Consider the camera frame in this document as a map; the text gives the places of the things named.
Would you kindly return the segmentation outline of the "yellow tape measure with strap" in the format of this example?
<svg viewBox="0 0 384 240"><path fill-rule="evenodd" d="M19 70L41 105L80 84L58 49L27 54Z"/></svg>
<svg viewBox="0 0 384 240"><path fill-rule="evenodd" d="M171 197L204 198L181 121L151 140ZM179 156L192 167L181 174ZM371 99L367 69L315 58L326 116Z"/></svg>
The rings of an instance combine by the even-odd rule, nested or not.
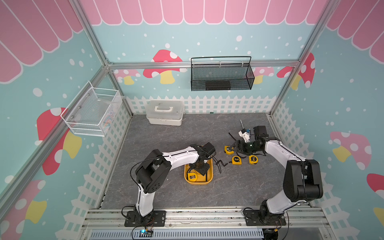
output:
<svg viewBox="0 0 384 240"><path fill-rule="evenodd" d="M215 164L218 167L226 167L229 164L232 165L241 165L242 164L242 159L239 156L234 156L232 157L231 161L224 163L222 160L215 160Z"/></svg>

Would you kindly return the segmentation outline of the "yellow storage tray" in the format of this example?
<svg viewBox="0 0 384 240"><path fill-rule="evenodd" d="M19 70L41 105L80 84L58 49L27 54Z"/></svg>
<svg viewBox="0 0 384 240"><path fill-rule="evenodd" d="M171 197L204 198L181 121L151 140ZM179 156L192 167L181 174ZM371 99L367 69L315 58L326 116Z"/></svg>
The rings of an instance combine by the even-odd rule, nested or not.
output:
<svg viewBox="0 0 384 240"><path fill-rule="evenodd" d="M184 178L185 178L185 180L190 185L195 185L195 186L202 186L202 185L209 184L213 180L213 177L214 177L213 160L212 159L208 160L207 164L209 165L210 168L208 169L208 171L206 172L206 174L204 176L202 174L200 174L197 170L195 170L195 169L192 170L190 165L184 165ZM196 182L189 182L187 180L187 173L188 172L195 172L195 173L197 173L198 179L197 179Z"/></svg>

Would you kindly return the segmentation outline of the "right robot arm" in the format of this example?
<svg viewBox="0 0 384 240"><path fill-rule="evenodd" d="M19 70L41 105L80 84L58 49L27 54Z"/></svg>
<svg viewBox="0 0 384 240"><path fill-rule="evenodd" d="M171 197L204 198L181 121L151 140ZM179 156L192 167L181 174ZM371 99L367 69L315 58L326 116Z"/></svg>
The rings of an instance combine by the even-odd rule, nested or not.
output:
<svg viewBox="0 0 384 240"><path fill-rule="evenodd" d="M236 153L248 157L261 152L275 158L284 168L283 190L274 197L263 201L260 212L264 216L278 216L299 203L307 203L323 197L323 182L320 164L306 159L288 147L276 137L270 137L265 126L254 127L254 141L249 132L241 130L241 140L227 147Z"/></svg>

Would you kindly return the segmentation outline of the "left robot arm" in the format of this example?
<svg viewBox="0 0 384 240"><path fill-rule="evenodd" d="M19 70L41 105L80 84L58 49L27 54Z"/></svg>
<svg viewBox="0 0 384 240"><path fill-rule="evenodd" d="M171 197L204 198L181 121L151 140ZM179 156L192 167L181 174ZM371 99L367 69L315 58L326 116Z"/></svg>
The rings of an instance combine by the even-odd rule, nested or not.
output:
<svg viewBox="0 0 384 240"><path fill-rule="evenodd" d="M154 209L153 202L155 192L162 186L169 172L178 167L188 165L189 173L196 172L206 176L211 160L216 152L211 143L203 146L191 145L185 149L162 153L160 150L153 150L135 170L138 200L134 207L137 217L147 217Z"/></svg>

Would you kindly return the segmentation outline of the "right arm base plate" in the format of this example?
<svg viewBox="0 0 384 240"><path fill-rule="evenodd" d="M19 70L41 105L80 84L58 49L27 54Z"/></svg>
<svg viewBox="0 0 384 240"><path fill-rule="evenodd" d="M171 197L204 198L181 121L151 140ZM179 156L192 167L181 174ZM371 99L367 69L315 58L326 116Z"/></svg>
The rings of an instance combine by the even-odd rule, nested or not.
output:
<svg viewBox="0 0 384 240"><path fill-rule="evenodd" d="M267 210L243 209L247 226L286 226L287 222L283 214L271 214Z"/></svg>

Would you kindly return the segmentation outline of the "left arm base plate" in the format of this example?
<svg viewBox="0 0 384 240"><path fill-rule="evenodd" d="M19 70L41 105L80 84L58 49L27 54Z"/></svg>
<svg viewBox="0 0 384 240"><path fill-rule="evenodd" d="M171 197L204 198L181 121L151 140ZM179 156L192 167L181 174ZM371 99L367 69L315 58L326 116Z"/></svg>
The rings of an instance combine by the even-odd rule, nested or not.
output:
<svg viewBox="0 0 384 240"><path fill-rule="evenodd" d="M152 211L142 217L138 211L128 211L125 216L125 227L164 227L166 211Z"/></svg>

